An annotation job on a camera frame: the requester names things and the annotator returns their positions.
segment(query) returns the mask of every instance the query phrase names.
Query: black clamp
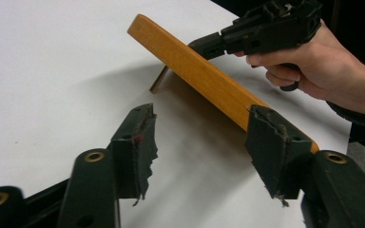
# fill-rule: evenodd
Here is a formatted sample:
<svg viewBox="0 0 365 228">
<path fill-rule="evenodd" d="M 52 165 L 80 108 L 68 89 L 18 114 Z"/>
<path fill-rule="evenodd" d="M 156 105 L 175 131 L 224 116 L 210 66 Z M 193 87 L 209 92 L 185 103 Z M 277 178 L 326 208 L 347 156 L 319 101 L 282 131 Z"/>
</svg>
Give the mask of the black clamp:
<svg viewBox="0 0 365 228">
<path fill-rule="evenodd" d="M 253 105 L 245 146 L 272 198 L 304 192 L 308 228 L 365 227 L 365 174 L 346 155 L 311 151 L 312 141 L 275 110 Z"/>
</svg>

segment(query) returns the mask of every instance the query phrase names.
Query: human hand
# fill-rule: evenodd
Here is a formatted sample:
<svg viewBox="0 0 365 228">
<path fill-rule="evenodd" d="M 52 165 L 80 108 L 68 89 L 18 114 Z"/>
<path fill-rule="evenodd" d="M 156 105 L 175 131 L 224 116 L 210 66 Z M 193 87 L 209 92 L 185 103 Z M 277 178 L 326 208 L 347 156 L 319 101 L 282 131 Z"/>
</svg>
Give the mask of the human hand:
<svg viewBox="0 0 365 228">
<path fill-rule="evenodd" d="M 298 88 L 310 96 L 365 113 L 365 65 L 349 52 L 321 22 L 315 37 L 306 44 L 246 57 L 252 66 L 265 67 L 275 86 Z M 291 63 L 300 70 L 281 64 Z"/>
</svg>

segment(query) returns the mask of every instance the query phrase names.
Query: clamp jaw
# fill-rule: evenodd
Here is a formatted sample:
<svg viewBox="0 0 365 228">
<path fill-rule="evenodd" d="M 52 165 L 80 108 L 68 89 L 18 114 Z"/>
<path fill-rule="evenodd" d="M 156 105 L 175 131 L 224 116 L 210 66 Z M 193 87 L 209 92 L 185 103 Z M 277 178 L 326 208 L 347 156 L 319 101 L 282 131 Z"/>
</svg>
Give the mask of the clamp jaw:
<svg viewBox="0 0 365 228">
<path fill-rule="evenodd" d="M 313 141 L 275 110 L 252 105 L 245 147 L 271 198 L 294 200 L 307 228 L 365 227 L 365 174 L 346 155 Z"/>
<path fill-rule="evenodd" d="M 272 0 L 248 10 L 233 26 L 189 44 L 209 60 L 243 51 L 244 54 L 293 48 L 309 42 L 320 27 L 322 5 L 317 0 Z"/>
</svg>

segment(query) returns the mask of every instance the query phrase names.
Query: wooden board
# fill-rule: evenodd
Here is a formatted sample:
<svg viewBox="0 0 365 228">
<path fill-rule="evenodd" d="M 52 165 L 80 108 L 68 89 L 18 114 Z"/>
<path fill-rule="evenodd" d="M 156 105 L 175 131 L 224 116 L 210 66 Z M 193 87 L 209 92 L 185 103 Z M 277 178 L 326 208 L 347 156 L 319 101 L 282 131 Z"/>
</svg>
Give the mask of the wooden board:
<svg viewBox="0 0 365 228">
<path fill-rule="evenodd" d="M 247 130 L 248 107 L 269 107 L 146 16 L 138 14 L 128 33 L 243 130 Z M 311 151 L 318 151 L 316 143 L 313 143 Z"/>
</svg>

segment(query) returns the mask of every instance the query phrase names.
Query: finger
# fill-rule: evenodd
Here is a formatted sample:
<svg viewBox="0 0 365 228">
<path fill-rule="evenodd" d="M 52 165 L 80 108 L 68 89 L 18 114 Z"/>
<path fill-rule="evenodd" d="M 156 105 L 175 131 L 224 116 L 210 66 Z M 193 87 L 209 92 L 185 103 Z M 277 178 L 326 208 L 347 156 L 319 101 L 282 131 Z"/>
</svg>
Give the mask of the finger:
<svg viewBox="0 0 365 228">
<path fill-rule="evenodd" d="M 282 65 L 267 66 L 266 69 L 280 79 L 296 82 L 300 80 L 301 72 L 297 69 L 289 68 Z"/>
<path fill-rule="evenodd" d="M 293 63 L 298 65 L 297 48 L 281 49 L 269 53 L 254 54 L 247 56 L 247 63 L 252 66 L 273 66 L 284 63 Z"/>
<path fill-rule="evenodd" d="M 281 79 L 269 71 L 266 72 L 265 76 L 274 86 L 290 86 L 295 82 L 294 80 Z"/>
</svg>

